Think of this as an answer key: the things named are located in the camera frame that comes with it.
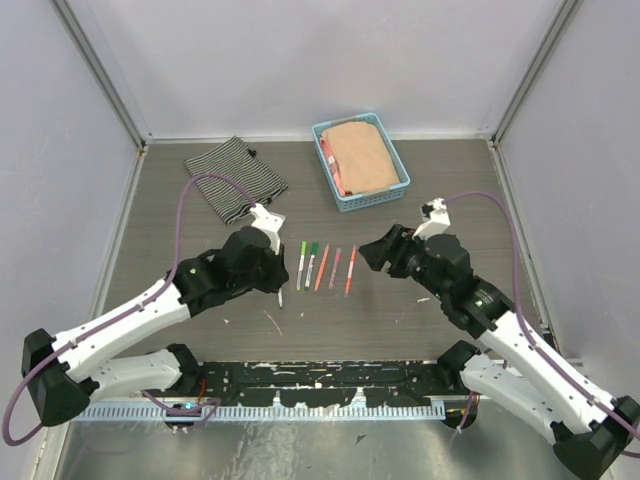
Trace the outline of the purple highlighter pen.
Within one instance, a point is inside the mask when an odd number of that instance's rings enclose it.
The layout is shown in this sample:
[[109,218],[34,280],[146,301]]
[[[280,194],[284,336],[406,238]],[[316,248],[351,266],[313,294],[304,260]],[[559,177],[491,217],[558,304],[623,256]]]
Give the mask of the purple highlighter pen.
[[334,257],[334,261],[333,261],[332,269],[331,269],[331,275],[330,275],[330,279],[329,279],[329,285],[328,285],[329,289],[333,289],[335,287],[339,261],[340,261],[340,258]]

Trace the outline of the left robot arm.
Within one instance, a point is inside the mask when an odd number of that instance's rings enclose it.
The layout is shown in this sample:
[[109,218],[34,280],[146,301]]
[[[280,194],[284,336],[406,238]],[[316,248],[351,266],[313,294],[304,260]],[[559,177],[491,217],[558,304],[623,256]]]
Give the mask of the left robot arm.
[[63,424],[93,402],[137,390],[194,394],[201,367],[185,345],[129,358],[121,352],[252,290],[277,293],[289,279],[281,225],[278,218],[256,220],[103,316],[56,335],[43,329],[29,334],[22,375],[41,424]]

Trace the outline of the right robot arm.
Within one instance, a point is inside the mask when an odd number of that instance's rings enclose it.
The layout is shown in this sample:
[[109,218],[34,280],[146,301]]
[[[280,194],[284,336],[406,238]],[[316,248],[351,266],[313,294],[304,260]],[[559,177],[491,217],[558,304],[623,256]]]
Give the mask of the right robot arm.
[[372,270],[416,281],[440,301],[453,325],[515,369],[509,372],[459,341],[438,359],[447,392],[490,397],[542,435],[580,479],[600,478],[631,443],[639,425],[638,402],[600,389],[520,323],[513,302],[474,273],[468,251],[455,236],[421,239],[395,225],[359,252]]

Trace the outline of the salmon orange pen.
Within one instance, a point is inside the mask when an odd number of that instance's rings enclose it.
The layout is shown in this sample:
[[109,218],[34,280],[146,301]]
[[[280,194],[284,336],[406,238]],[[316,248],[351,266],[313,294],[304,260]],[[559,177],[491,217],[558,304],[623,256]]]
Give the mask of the salmon orange pen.
[[317,292],[320,289],[321,283],[322,283],[322,279],[323,279],[323,275],[324,275],[324,271],[326,268],[326,263],[328,260],[328,256],[329,256],[329,252],[330,252],[330,244],[326,244],[325,248],[323,250],[323,254],[321,257],[321,261],[320,261],[320,265],[318,267],[318,271],[317,271],[317,275],[316,275],[316,280],[315,280],[315,284],[314,284],[314,292]]

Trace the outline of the white pen lime end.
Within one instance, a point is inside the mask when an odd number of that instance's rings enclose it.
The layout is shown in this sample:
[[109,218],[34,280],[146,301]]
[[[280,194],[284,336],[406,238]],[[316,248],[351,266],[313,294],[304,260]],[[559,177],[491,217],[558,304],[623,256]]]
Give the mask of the white pen lime end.
[[297,278],[296,278],[296,290],[297,291],[301,291],[302,290],[304,262],[305,262],[305,255],[304,255],[304,253],[301,253],[300,254],[300,258],[299,258],[298,269],[297,269]]

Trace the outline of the orange highlighter pen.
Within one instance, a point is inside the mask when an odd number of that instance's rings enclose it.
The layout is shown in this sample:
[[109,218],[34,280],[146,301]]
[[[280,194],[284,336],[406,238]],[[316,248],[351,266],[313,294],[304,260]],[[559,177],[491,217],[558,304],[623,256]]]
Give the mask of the orange highlighter pen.
[[345,283],[345,290],[344,290],[344,296],[345,297],[347,297],[349,295],[349,292],[350,292],[350,289],[351,289],[356,256],[357,256],[357,245],[354,244],[353,247],[352,247],[352,250],[351,250],[350,260],[349,260],[349,265],[348,265],[348,271],[347,271],[347,277],[346,277],[346,283]]

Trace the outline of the white marker green end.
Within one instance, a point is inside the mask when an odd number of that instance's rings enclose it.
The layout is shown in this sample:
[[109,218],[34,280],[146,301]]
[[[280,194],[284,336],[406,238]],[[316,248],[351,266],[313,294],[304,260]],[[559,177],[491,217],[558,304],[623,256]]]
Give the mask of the white marker green end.
[[308,291],[310,289],[310,287],[311,287],[311,279],[312,279],[312,274],[313,274],[315,258],[316,258],[316,254],[311,253],[311,255],[309,257],[308,266],[307,266],[306,275],[305,275],[305,281],[304,281],[304,290],[305,291]]

